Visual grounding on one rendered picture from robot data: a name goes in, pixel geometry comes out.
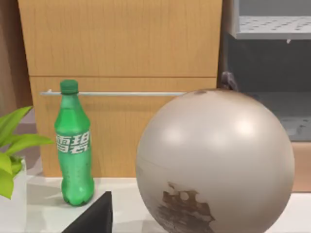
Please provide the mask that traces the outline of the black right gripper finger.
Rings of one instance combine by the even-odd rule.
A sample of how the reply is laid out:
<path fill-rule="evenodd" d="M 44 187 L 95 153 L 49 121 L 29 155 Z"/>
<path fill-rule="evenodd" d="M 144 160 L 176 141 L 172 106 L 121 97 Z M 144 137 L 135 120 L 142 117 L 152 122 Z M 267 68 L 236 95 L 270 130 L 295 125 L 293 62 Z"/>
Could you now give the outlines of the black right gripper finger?
<path fill-rule="evenodd" d="M 106 191 L 61 233 L 112 233 L 112 193 Z"/>

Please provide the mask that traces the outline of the green plastic bottle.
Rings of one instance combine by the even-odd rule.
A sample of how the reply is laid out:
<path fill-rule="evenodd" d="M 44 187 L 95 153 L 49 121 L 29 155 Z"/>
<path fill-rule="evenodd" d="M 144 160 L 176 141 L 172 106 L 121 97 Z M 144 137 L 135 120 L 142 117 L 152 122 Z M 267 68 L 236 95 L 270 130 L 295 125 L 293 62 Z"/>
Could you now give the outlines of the green plastic bottle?
<path fill-rule="evenodd" d="M 78 97 L 78 82 L 60 83 L 61 104 L 54 129 L 62 171 L 63 199 L 72 206 L 87 204 L 94 195 L 90 120 Z"/>

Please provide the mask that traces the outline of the white plant pot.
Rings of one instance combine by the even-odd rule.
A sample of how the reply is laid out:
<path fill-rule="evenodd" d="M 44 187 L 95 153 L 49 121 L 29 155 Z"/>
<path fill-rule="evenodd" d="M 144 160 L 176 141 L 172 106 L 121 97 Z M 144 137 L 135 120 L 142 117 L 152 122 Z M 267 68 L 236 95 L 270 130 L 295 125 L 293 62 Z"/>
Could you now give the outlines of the white plant pot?
<path fill-rule="evenodd" d="M 14 177 L 11 199 L 0 196 L 0 233 L 25 233 L 27 225 L 27 166 Z"/>

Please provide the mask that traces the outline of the wooden drawer front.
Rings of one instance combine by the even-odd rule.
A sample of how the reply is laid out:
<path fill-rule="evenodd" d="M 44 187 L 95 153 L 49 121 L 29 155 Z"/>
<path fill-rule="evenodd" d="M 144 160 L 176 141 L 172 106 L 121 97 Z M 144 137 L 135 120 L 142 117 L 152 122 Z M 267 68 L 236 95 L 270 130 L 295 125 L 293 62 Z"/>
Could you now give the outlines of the wooden drawer front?
<path fill-rule="evenodd" d="M 61 77 L 31 77 L 37 131 L 55 139 Z M 190 92 L 216 86 L 212 77 L 78 77 L 81 92 Z M 92 172 L 95 177 L 134 177 L 136 147 L 145 125 L 170 97 L 81 96 L 91 122 Z"/>

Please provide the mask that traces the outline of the green leafy plant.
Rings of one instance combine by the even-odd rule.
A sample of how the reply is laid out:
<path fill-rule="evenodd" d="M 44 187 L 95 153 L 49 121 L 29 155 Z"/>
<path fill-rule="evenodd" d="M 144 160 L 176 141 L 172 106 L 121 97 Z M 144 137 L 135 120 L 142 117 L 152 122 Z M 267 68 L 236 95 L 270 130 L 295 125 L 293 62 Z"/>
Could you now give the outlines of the green leafy plant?
<path fill-rule="evenodd" d="M 0 117 L 0 148 L 8 146 L 5 152 L 0 152 L 0 196 L 9 200 L 14 189 L 14 178 L 23 168 L 22 159 L 15 154 L 30 147 L 53 143 L 50 138 L 35 133 L 14 134 L 20 121 L 32 108 L 21 107 Z"/>

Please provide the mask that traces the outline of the beige round ball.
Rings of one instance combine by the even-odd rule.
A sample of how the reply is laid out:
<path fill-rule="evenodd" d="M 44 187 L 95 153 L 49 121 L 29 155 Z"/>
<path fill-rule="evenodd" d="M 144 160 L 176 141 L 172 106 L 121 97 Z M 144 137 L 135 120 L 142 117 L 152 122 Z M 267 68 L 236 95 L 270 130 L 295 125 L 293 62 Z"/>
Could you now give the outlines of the beige round ball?
<path fill-rule="evenodd" d="M 236 91 L 174 98 L 137 147 L 141 198 L 167 233 L 265 233 L 289 201 L 294 171 L 278 118 Z"/>

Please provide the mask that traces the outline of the wooden cupboard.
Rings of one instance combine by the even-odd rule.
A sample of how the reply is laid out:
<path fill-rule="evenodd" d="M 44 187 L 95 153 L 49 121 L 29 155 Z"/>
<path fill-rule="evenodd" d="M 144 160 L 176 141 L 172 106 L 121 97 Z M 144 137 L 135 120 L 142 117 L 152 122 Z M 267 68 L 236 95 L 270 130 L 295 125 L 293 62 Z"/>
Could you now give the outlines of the wooden cupboard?
<path fill-rule="evenodd" d="M 54 138 L 60 82 L 82 92 L 215 87 L 230 0 L 0 0 L 0 115 L 33 105 Z"/>

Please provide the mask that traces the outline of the grey cabinet with dark inside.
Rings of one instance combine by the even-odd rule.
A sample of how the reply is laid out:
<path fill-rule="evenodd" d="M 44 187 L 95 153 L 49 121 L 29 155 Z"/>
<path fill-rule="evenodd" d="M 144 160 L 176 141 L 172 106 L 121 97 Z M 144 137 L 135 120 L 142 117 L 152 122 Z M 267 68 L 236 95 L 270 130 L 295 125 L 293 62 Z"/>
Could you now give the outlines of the grey cabinet with dark inside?
<path fill-rule="evenodd" d="M 289 138 L 311 142 L 311 40 L 238 40 L 223 33 L 218 86 L 269 108 Z"/>

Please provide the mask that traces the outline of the grey pierced drawer inside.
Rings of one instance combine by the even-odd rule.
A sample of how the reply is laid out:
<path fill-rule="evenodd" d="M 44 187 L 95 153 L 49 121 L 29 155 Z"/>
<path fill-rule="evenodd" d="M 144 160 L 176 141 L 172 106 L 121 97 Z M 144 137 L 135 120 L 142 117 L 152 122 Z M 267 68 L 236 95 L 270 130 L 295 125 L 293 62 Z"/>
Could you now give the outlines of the grey pierced drawer inside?
<path fill-rule="evenodd" d="M 311 40 L 311 0 L 232 0 L 230 13 L 238 40 Z"/>

